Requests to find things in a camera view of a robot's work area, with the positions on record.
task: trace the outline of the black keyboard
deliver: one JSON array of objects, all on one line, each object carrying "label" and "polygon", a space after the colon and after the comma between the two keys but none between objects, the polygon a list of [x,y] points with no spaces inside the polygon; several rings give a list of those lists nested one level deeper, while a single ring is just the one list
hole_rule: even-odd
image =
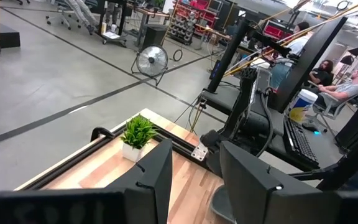
[{"label": "black keyboard", "polygon": [[310,148],[304,129],[300,124],[287,117],[284,118],[284,143],[287,153],[308,166],[319,169],[318,160]]}]

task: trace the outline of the person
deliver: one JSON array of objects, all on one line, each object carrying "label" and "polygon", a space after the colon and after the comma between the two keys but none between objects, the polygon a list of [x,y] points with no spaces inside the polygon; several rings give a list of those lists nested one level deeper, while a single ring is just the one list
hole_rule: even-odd
[{"label": "person", "polygon": [[[358,94],[358,69],[352,73],[351,80],[340,85],[323,86],[318,85],[318,90],[315,93],[327,93],[338,101],[334,101],[331,107],[339,106],[342,102]],[[330,99],[323,95],[318,95],[316,104],[326,107]]]},{"label": "person", "polygon": [[98,26],[99,23],[92,15],[89,7],[82,0],[68,0],[68,2],[77,18],[82,21],[84,26],[89,31],[89,34],[93,34],[93,32],[96,30],[96,26]]},{"label": "person", "polygon": [[116,3],[109,2],[106,9],[106,18],[105,22],[110,27],[111,31],[115,32],[115,28],[117,27],[117,18],[119,14],[119,8],[116,6]]},{"label": "person", "polygon": [[[308,81],[312,81],[316,85],[331,85],[334,79],[334,75],[332,74],[333,68],[334,63],[332,61],[323,61],[318,68],[313,69],[309,73]],[[310,86],[310,83],[305,82],[305,86]]]},{"label": "person", "polygon": [[[304,21],[295,26],[294,34],[297,34],[305,29],[310,27],[309,23]],[[287,47],[291,49],[290,54],[295,54],[297,56],[301,55],[301,51],[306,43],[309,41],[309,38],[313,35],[312,32],[309,32],[292,42],[290,42]],[[268,60],[274,61],[274,58],[268,56],[266,57]],[[292,61],[286,58],[278,58],[276,59],[276,65],[272,69],[272,77],[270,79],[270,86],[273,89],[277,89],[280,86],[280,83],[287,77],[290,73],[290,69],[292,66]]]}]

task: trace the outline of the gray shirt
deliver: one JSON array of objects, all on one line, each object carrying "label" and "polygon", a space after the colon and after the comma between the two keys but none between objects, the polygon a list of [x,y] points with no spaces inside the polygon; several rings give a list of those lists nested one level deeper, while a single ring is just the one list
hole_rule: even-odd
[{"label": "gray shirt", "polygon": [[[349,99],[349,98],[353,97],[354,95],[358,94],[358,84],[353,84],[352,81],[349,80],[349,81],[347,81],[347,82],[345,82],[343,84],[337,85],[335,92],[336,93],[346,93],[349,96],[346,99],[335,101],[333,103],[333,106],[339,106],[341,103],[343,103],[347,99]],[[324,100],[325,100],[325,102],[327,104],[329,99],[324,98]]]}]

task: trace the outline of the gray floor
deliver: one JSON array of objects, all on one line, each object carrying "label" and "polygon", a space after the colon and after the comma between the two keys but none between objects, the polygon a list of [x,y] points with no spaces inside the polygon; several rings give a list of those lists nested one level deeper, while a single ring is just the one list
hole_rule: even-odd
[{"label": "gray floor", "polygon": [[[48,26],[45,16],[54,13],[46,11],[54,7],[47,3],[1,4],[1,23],[20,32],[22,45],[3,50],[0,61],[0,140],[5,139],[0,141],[0,190],[14,189],[86,144],[95,126],[112,128],[143,108],[176,120],[209,83],[206,49],[184,47],[183,59],[171,60],[169,68],[184,66],[168,72],[154,88],[152,81],[142,81],[146,77],[130,75],[132,49],[102,45],[84,29]],[[170,39],[164,43],[170,57],[179,48]],[[106,98],[65,112],[99,96]],[[207,112],[211,116],[201,115],[198,134],[221,128],[220,120],[226,119],[215,110]],[[334,129],[340,130],[351,115],[346,108],[332,122]],[[187,117],[188,112],[177,123],[186,126]],[[262,159],[285,172],[297,171],[268,153]]]}]

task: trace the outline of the desk leg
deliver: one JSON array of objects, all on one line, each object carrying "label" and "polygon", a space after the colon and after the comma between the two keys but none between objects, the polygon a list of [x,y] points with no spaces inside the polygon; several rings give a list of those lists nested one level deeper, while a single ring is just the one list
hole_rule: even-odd
[{"label": "desk leg", "polygon": [[140,45],[140,39],[142,38],[142,33],[143,33],[143,26],[146,23],[146,20],[149,20],[149,16],[146,14],[143,14],[142,16],[142,22],[140,23],[140,27],[139,27],[139,33],[137,34],[137,40],[136,40],[136,47],[138,47]]},{"label": "desk leg", "polygon": [[204,42],[204,39],[205,39],[205,35],[206,35],[206,32],[204,31],[203,35],[200,38],[199,46],[194,47],[195,50],[201,50],[203,48],[203,42]]}]

